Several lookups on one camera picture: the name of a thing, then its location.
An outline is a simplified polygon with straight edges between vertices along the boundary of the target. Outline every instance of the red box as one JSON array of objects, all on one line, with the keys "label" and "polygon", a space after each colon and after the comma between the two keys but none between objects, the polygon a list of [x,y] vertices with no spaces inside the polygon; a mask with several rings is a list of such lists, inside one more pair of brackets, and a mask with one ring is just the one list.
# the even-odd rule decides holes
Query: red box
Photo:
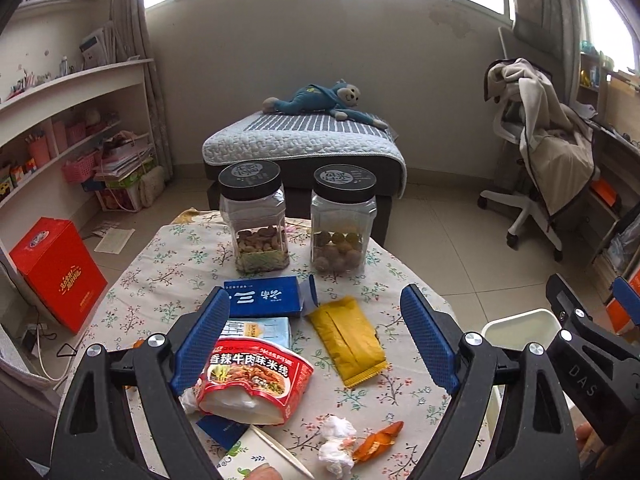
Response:
[{"label": "red box", "polygon": [[10,254],[42,303],[78,333],[107,281],[75,226],[69,220],[41,218]]}]

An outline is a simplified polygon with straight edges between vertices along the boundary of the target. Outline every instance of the yellow packet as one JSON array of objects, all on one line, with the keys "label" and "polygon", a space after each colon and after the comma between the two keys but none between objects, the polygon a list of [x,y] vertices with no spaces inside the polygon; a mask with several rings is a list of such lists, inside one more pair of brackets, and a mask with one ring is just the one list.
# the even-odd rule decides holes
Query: yellow packet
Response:
[{"label": "yellow packet", "polygon": [[376,330],[355,298],[320,305],[308,315],[347,388],[388,367]]}]

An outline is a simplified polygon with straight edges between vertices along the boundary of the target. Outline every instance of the human hand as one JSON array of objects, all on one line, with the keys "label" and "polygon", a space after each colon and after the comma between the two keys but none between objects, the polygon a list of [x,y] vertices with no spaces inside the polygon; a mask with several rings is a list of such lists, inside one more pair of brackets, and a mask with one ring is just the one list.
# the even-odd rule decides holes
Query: human hand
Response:
[{"label": "human hand", "polygon": [[593,433],[593,428],[588,422],[584,422],[583,424],[575,428],[575,440],[578,444],[578,451],[582,451],[584,449],[584,446],[591,436],[591,433]]},{"label": "human hand", "polygon": [[244,480],[282,480],[282,475],[268,462],[265,462],[251,471]]}]

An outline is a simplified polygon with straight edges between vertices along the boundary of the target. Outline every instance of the orange box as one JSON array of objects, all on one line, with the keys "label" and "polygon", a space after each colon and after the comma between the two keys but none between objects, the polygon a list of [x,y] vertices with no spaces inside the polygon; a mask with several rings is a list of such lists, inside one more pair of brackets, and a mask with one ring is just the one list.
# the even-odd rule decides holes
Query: orange box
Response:
[{"label": "orange box", "polygon": [[107,281],[69,220],[41,218],[10,252],[51,313],[78,333]]},{"label": "orange box", "polygon": [[609,182],[601,178],[600,180],[592,180],[590,186],[609,207],[613,208],[613,206],[616,205],[618,194]]},{"label": "orange box", "polygon": [[[640,294],[640,269],[636,268],[633,277],[627,280],[631,288]],[[620,302],[614,298],[609,301],[607,305],[607,315],[611,320],[611,325],[616,334],[623,334],[631,330],[635,325],[631,321],[631,316],[626,313],[626,310]]]}]

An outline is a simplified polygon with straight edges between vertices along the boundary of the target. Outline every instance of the blue plush toy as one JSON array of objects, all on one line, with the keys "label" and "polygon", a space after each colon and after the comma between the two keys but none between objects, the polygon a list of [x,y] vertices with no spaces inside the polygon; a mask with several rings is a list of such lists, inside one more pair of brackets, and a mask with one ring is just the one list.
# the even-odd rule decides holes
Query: blue plush toy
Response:
[{"label": "blue plush toy", "polygon": [[359,97],[360,90],[357,87],[340,79],[333,88],[307,85],[298,90],[291,101],[281,101],[277,97],[269,97],[262,103],[262,111],[266,114],[282,112],[289,115],[296,115],[300,112],[327,111],[337,121],[348,118],[385,130],[387,125],[383,121],[350,109],[358,104]]}]

